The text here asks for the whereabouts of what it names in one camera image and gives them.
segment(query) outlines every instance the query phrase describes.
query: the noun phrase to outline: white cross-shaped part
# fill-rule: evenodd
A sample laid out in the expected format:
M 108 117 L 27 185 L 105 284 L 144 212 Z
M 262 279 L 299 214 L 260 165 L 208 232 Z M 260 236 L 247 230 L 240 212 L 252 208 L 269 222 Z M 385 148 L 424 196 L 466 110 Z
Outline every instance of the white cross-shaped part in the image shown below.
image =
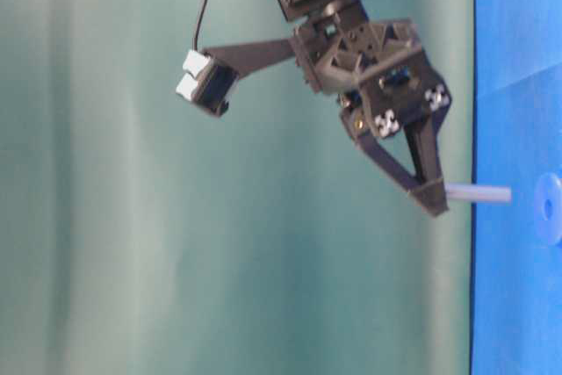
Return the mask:
M 386 138 L 391 133 L 397 133 L 400 130 L 400 124 L 396 120 L 394 110 L 387 110 L 384 118 L 378 115 L 375 118 L 375 125 L 377 125 L 378 133 L 382 138 Z
M 449 105 L 450 99 L 446 92 L 447 90 L 442 83 L 437 85 L 434 90 L 427 90 L 425 92 L 425 99 L 429 101 L 429 108 L 432 112 L 436 112 L 441 107 Z

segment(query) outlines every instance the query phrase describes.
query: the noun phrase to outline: screw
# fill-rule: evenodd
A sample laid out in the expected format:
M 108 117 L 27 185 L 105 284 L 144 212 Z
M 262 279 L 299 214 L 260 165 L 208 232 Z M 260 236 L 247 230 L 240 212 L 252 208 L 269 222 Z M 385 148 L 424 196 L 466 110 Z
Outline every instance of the screw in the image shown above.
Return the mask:
M 340 96 L 340 105 L 344 108 L 347 109 L 349 106 L 351 106 L 351 102 L 349 101 L 349 99 L 345 96 Z
M 357 118 L 357 120 L 355 121 L 355 129 L 357 131 L 362 131 L 364 127 L 365 127 L 365 122 L 363 122 L 363 119 Z

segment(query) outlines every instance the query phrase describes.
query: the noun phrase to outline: gray plastic rod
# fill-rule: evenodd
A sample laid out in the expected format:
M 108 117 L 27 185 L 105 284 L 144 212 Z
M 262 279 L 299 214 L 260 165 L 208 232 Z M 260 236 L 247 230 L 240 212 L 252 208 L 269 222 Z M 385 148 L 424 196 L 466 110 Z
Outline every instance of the gray plastic rod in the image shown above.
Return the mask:
M 478 186 L 476 184 L 446 184 L 447 199 L 466 202 L 508 204 L 512 200 L 511 188 Z

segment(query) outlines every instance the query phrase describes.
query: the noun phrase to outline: fabric backdrop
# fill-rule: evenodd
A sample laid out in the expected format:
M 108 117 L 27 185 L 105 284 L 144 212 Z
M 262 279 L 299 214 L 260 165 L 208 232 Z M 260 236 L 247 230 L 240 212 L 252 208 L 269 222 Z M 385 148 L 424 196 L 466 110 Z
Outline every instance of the fabric backdrop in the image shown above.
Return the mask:
M 470 207 L 430 219 L 291 62 L 221 121 L 186 104 L 198 5 L 0 0 L 0 373 L 466 374 Z M 365 6 L 418 24 L 469 182 L 472 0 Z M 290 33 L 210 0 L 200 43 Z

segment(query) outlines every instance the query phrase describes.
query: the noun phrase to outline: black cable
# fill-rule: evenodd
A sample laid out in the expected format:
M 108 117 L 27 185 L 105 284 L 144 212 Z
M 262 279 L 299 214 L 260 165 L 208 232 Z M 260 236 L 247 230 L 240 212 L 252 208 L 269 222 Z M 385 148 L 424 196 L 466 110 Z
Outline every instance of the black cable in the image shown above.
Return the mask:
M 198 50 L 199 32 L 201 31 L 201 23 L 203 22 L 203 16 L 205 15 L 205 8 L 207 7 L 208 1 L 209 0 L 201 0 L 201 9 L 199 10 L 195 33 L 193 34 L 193 50 Z

